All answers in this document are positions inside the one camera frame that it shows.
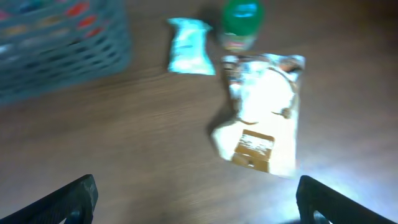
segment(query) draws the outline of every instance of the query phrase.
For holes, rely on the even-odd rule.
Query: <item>packet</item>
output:
[[[177,29],[170,53],[169,71],[215,75],[215,69],[205,52],[206,33],[211,27],[203,21],[188,18],[168,19]]]
[[[236,116],[211,134],[219,155],[239,166],[290,177],[295,173],[302,56],[223,58]]]

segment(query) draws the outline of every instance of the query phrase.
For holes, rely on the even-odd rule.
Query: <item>small blue packet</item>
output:
[[[205,52],[206,33],[211,27],[203,21],[189,18],[173,18],[168,22],[177,29],[172,42],[169,71],[215,75]]]

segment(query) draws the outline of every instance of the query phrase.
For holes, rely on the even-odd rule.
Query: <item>blue plastic basket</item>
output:
[[[128,66],[121,0],[41,0],[40,9],[29,1],[40,0],[0,0],[0,105]]]

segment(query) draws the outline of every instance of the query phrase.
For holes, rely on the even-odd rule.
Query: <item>brown wooden surface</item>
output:
[[[254,50],[301,54],[297,157],[308,174],[398,222],[396,0],[267,1]],[[221,160],[207,127],[220,76],[167,73],[169,17],[217,17],[214,1],[129,0],[125,72],[0,109],[0,217],[83,174],[94,223],[282,223],[298,217],[298,177]],[[209,36],[219,70],[222,51]]]

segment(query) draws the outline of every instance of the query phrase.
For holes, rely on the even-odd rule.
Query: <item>green cap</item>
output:
[[[264,18],[264,7],[257,0],[230,0],[223,9],[222,25],[225,33],[253,35]]]

